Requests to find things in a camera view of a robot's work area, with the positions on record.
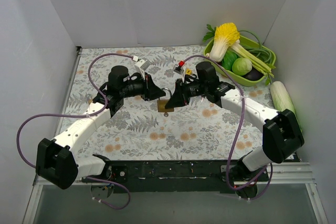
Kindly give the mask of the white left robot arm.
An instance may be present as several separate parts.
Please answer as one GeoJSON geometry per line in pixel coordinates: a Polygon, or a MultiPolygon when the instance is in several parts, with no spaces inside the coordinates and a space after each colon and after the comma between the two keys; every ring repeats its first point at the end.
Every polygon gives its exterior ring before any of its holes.
{"type": "Polygon", "coordinates": [[[37,175],[61,189],[67,189],[76,179],[90,175],[100,182],[108,181],[112,175],[108,158],[98,154],[77,158],[77,152],[100,126],[117,113],[125,98],[140,96],[145,101],[152,101],[166,95],[154,84],[150,74],[130,76],[125,66],[113,67],[108,81],[99,90],[83,118],[52,140],[45,138],[38,144],[37,175]]]}

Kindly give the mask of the large brass padlock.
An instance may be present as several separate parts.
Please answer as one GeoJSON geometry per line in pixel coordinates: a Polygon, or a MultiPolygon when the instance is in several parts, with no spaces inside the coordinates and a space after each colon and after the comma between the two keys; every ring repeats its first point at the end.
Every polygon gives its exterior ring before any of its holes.
{"type": "Polygon", "coordinates": [[[164,117],[168,117],[170,112],[174,112],[174,108],[168,108],[168,109],[165,108],[168,101],[169,101],[169,99],[161,100],[160,98],[157,100],[158,112],[163,113],[164,117]]]}

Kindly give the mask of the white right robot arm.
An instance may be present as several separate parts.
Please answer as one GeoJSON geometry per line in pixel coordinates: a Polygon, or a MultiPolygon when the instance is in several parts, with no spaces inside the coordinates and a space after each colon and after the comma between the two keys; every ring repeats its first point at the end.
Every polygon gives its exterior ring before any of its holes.
{"type": "Polygon", "coordinates": [[[196,65],[197,76],[177,79],[175,91],[165,108],[179,108],[189,104],[190,98],[206,97],[220,108],[242,115],[262,132],[262,146],[243,156],[231,172],[242,180],[251,180],[257,170],[269,163],[282,163],[304,144],[295,114],[285,109],[277,111],[250,98],[244,98],[233,85],[222,82],[214,66],[208,62],[196,65]]]}

